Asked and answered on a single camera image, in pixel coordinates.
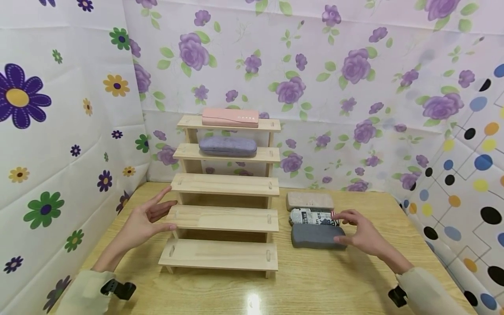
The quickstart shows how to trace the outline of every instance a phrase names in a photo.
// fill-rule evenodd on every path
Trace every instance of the purple glasses case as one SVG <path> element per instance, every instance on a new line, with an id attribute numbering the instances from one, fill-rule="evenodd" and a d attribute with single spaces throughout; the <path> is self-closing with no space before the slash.
<path id="1" fill-rule="evenodd" d="M 215 136 L 201 139 L 200 150 L 208 155 L 252 157 L 257 144 L 252 139 Z"/>

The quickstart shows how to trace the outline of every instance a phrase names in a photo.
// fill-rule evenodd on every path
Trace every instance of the wooden table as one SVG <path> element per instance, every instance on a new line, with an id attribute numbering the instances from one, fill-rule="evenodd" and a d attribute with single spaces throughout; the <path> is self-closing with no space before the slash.
<path id="1" fill-rule="evenodd" d="M 166 185 L 149 182 L 137 189 L 83 269 L 92 267 L 131 210 Z M 346 251 L 293 248 L 285 206 L 288 191 L 295 190 L 281 189 L 281 197 L 273 199 L 280 232 L 274 235 L 279 270 L 271 279 L 261 272 L 183 268 L 170 275 L 158 265 L 169 233 L 159 234 L 130 251 L 118 266 L 118 279 L 135 283 L 137 290 L 128 302 L 113 298 L 107 314 L 413 314 L 408 307 L 396 308 L 387 297 L 397 281 L 377 258 L 350 247 Z M 390 194 L 327 192 L 335 211 L 360 211 L 414 265 L 434 274 L 458 303 L 476 314 Z M 171 199 L 176 199 L 174 193 L 164 200 Z M 344 229 L 354 231 L 351 226 Z"/>

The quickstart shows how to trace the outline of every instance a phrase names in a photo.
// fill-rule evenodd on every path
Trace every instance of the yellow flower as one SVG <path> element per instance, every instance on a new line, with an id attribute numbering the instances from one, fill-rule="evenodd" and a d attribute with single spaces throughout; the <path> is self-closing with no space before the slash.
<path id="1" fill-rule="evenodd" d="M 85 98 L 82 100 L 82 103 L 82 107 L 86 111 L 86 115 L 91 116 L 93 114 L 93 107 L 91 106 L 91 102 L 87 98 Z"/>
<path id="2" fill-rule="evenodd" d="M 12 182 L 23 182 L 24 180 L 28 179 L 28 175 L 30 175 L 30 172 L 26 167 L 17 167 L 15 169 L 11 170 L 11 174 L 9 175 L 9 178 L 12 179 Z"/>
<path id="3" fill-rule="evenodd" d="M 120 75 L 107 76 L 108 80 L 103 80 L 103 84 L 105 84 L 105 91 L 111 92 L 113 96 L 126 96 L 126 92 L 130 91 L 128 87 L 128 82 L 123 80 Z"/>
<path id="4" fill-rule="evenodd" d="M 128 167 L 125 167 L 124 170 L 122 171 L 122 174 L 124 176 L 127 176 L 127 177 L 130 177 L 130 176 L 133 176 L 135 175 L 137 171 L 135 171 L 135 168 L 134 167 L 131 167 L 131 166 L 128 166 Z"/>

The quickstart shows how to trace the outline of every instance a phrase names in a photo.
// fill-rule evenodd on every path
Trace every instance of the beige sleeve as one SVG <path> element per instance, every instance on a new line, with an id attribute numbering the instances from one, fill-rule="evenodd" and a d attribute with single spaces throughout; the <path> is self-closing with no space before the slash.
<path id="1" fill-rule="evenodd" d="M 467 312 L 445 291 L 439 281 L 422 268 L 396 275 L 416 315 L 465 315 Z"/>
<path id="2" fill-rule="evenodd" d="M 112 297 L 103 295 L 100 289 L 109 280 L 114 279 L 112 272 L 96 272 L 84 270 L 70 285 L 63 296 L 56 315 L 102 315 L 108 310 Z"/>

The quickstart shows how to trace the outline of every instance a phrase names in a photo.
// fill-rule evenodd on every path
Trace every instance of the shelf board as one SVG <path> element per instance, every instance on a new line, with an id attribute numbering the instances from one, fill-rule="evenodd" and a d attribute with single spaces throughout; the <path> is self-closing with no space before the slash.
<path id="1" fill-rule="evenodd" d="M 278 148 L 258 147 L 254 157 L 233 157 L 207 155 L 200 151 L 197 143 L 181 143 L 173 157 L 181 160 L 205 160 L 205 161 L 232 161 L 249 163 L 279 163 L 280 150 Z"/>
<path id="2" fill-rule="evenodd" d="M 169 267 L 278 271 L 277 247 L 273 243 L 170 238 L 159 264 Z"/>
<path id="3" fill-rule="evenodd" d="M 250 131 L 266 131 L 279 133 L 282 131 L 280 120 L 278 119 L 259 119 L 258 128 L 250 127 L 229 127 L 229 126 L 207 126 L 202 124 L 202 117 L 198 115 L 184 115 L 178 122 L 177 127 L 183 129 L 212 129 L 212 130 L 250 130 Z"/>
<path id="4" fill-rule="evenodd" d="M 177 173 L 171 187 L 177 193 L 280 196 L 278 178 L 275 177 Z"/>
<path id="5" fill-rule="evenodd" d="M 175 205 L 166 222 L 181 229 L 278 232 L 278 213 L 273 209 Z"/>

